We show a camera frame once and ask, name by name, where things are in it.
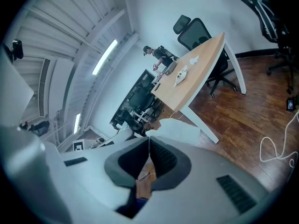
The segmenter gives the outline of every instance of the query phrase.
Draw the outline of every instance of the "wooden desk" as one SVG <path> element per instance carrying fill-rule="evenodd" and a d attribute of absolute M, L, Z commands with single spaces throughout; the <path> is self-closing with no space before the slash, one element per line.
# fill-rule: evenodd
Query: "wooden desk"
<path fill-rule="evenodd" d="M 225 34 L 221 33 L 213 37 L 205 43 L 194 48 L 186 55 L 177 61 L 177 66 L 174 71 L 169 75 L 164 75 L 160 82 L 151 91 L 162 102 L 169 106 L 174 112 L 181 111 L 188 119 L 190 119 L 197 127 L 199 127 L 214 143 L 219 140 L 210 128 L 189 108 L 189 104 L 193 101 L 198 94 L 209 75 L 211 74 L 218 58 L 225 49 L 228 57 L 230 58 L 234 70 L 237 74 L 241 92 L 246 93 L 245 82 L 239 66 L 239 63 L 225 41 Z M 195 65 L 190 64 L 190 59 L 199 56 L 199 60 Z M 182 68 L 187 65 L 188 72 L 186 78 L 177 86 L 174 87 L 176 76 Z"/>

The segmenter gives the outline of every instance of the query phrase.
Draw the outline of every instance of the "fluorescent light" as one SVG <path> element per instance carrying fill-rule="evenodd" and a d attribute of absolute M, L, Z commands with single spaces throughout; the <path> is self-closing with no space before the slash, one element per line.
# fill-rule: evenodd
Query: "fluorescent light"
<path fill-rule="evenodd" d="M 81 114 L 77 114 L 77 116 L 76 116 L 75 127 L 74 127 L 74 134 L 75 134 L 75 133 L 77 132 L 77 130 L 78 130 L 78 125 L 79 125 L 80 115 L 81 115 Z"/>
<path fill-rule="evenodd" d="M 114 40 L 110 46 L 107 48 L 107 50 L 104 52 L 104 54 L 102 55 L 101 59 L 99 60 L 98 64 L 96 65 L 96 67 L 93 70 L 93 75 L 96 75 L 101 66 L 103 65 L 104 61 L 107 59 L 107 57 L 109 56 L 109 54 L 111 53 L 111 51 L 113 50 L 113 48 L 117 45 L 117 40 Z"/>

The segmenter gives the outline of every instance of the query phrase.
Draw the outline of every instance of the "person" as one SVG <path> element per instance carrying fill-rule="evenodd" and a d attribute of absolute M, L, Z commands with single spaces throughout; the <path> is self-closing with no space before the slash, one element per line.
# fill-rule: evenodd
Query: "person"
<path fill-rule="evenodd" d="M 154 70 L 157 70 L 160 64 L 163 64 L 166 67 L 169 67 L 169 65 L 175 60 L 178 60 L 178 57 L 173 55 L 171 52 L 169 52 L 167 49 L 165 49 L 163 46 L 160 46 L 157 49 L 153 49 L 149 46 L 145 46 L 143 48 L 144 56 L 152 54 L 156 59 L 158 59 L 158 63 L 154 64 Z"/>

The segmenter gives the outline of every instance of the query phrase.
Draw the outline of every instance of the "black shirt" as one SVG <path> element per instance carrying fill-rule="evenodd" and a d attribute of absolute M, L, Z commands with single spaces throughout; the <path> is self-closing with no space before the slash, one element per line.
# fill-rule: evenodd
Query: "black shirt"
<path fill-rule="evenodd" d="M 169 67 L 169 65 L 173 62 L 173 60 L 169 56 L 162 53 L 162 51 L 160 51 L 159 49 L 153 50 L 153 56 L 158 60 L 162 58 L 162 64 L 166 67 Z"/>

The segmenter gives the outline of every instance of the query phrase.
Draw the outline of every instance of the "paper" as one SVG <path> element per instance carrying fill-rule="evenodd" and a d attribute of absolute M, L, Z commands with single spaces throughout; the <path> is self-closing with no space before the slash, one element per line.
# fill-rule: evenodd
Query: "paper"
<path fill-rule="evenodd" d="M 197 63 L 199 56 L 195 57 L 195 58 L 191 58 L 190 59 L 190 64 L 194 65 L 195 63 Z"/>
<path fill-rule="evenodd" d="M 187 68 L 187 65 L 186 65 L 186 66 L 184 66 L 184 68 L 181 71 L 178 72 L 176 82 L 175 82 L 174 86 L 181 83 L 185 79 L 185 77 L 187 75 L 187 70 L 188 70 L 188 68 Z"/>
<path fill-rule="evenodd" d="M 146 136 L 164 137 L 193 146 L 200 144 L 200 128 L 186 124 L 177 119 L 160 120 L 161 127 L 158 130 L 145 132 Z"/>

